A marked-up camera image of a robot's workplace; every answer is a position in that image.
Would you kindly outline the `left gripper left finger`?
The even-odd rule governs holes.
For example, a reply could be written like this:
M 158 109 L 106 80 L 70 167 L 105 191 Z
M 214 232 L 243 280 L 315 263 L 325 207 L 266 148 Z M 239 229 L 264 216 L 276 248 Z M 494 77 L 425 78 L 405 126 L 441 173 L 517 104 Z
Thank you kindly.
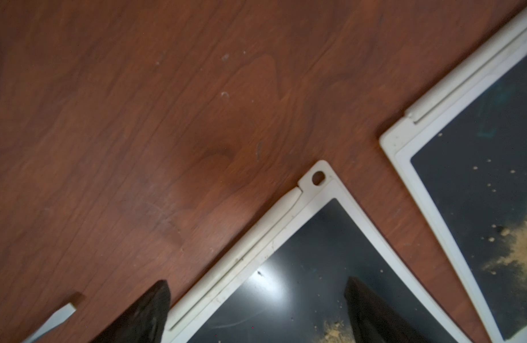
M 159 280 L 107 326 L 92 343 L 159 343 L 171 305 L 166 280 Z

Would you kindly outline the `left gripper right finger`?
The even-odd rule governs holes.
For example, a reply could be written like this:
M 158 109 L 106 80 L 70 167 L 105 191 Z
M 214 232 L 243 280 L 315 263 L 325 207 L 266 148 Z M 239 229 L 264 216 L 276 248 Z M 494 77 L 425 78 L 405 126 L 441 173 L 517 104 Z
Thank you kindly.
M 356 342 L 428 341 L 358 278 L 347 280 L 344 298 Z

